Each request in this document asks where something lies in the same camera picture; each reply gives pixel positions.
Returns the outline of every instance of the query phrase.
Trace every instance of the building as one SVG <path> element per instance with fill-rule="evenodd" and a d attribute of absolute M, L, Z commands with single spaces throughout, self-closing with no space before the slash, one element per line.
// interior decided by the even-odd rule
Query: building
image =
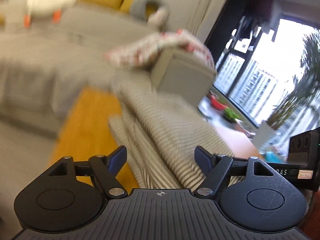
<path fill-rule="evenodd" d="M 272 106 L 276 104 L 273 102 L 278 100 L 275 95 L 278 97 L 279 93 L 274 93 L 278 80 L 270 73 L 259 69 L 258 65 L 257 61 L 250 60 L 230 97 L 260 124 L 263 118 L 268 118 L 271 114 Z M 240 66 L 230 66 L 230 68 L 232 68 L 231 71 L 224 71 L 221 77 L 219 73 L 217 81 L 220 80 L 217 83 L 220 87 L 223 87 L 223 81 L 226 82 L 227 80 L 226 88 L 231 86 L 230 81 L 234 81 L 235 77 L 233 75 L 238 73 Z"/>
<path fill-rule="evenodd" d="M 217 62 L 217 66 L 219 66 L 221 62 L 221 57 Z M 235 80 L 244 59 L 233 54 L 229 54 L 227 59 L 225 60 L 222 68 L 219 71 L 219 75 L 214 85 L 224 93 L 227 93 L 231 84 Z"/>

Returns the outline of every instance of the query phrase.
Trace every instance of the gray sofa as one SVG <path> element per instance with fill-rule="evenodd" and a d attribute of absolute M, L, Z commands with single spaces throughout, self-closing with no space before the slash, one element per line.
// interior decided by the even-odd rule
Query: gray sofa
<path fill-rule="evenodd" d="M 0 114 L 42 130 L 57 132 L 84 86 L 112 91 L 120 80 L 146 89 L 182 95 L 197 106 L 216 72 L 192 53 L 162 52 L 148 70 L 116 68 L 103 53 L 155 30 L 129 15 L 84 3 L 67 9 L 61 22 L 34 20 L 22 26 L 19 3 L 0 6 L 6 27 L 0 33 Z"/>

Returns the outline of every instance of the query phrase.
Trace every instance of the sliding glass door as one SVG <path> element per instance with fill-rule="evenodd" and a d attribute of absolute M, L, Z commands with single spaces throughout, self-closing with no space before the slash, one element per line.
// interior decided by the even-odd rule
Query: sliding glass door
<path fill-rule="evenodd" d="M 289 20 L 280 20 L 274 34 L 258 30 L 252 39 L 237 39 L 236 30 L 217 61 L 216 89 L 224 94 L 257 127 L 268 119 L 273 109 L 290 93 L 303 75 L 300 59 L 305 34 L 314 28 Z M 308 109 L 299 109 L 279 130 L 280 141 L 318 125 Z"/>

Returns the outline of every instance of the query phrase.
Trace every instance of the palm plant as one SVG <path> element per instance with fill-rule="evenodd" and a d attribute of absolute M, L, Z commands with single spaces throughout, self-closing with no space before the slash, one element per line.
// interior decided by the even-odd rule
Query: palm plant
<path fill-rule="evenodd" d="M 293 78 L 295 87 L 282 102 L 274 109 L 267 120 L 267 124 L 278 130 L 290 115 L 299 107 L 309 107 L 318 115 L 312 102 L 319 97 L 320 92 L 320 31 L 305 35 L 304 50 L 301 56 L 301 68 L 304 68 L 302 78 L 298 81 Z"/>

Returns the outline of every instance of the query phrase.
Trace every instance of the metal pin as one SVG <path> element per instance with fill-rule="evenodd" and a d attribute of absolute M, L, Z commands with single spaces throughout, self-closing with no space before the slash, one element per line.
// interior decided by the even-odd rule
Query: metal pin
<path fill-rule="evenodd" d="M 199 195 L 202 195 L 202 196 L 209 196 L 213 193 L 212 189 L 210 188 L 207 188 L 207 187 L 202 187 L 202 188 L 199 188 L 197 190 L 198 194 Z"/>
<path fill-rule="evenodd" d="M 124 190 L 122 188 L 115 187 L 115 188 L 112 188 L 111 190 L 109 190 L 109 194 L 113 195 L 113 196 L 120 196 L 120 195 L 124 194 Z"/>

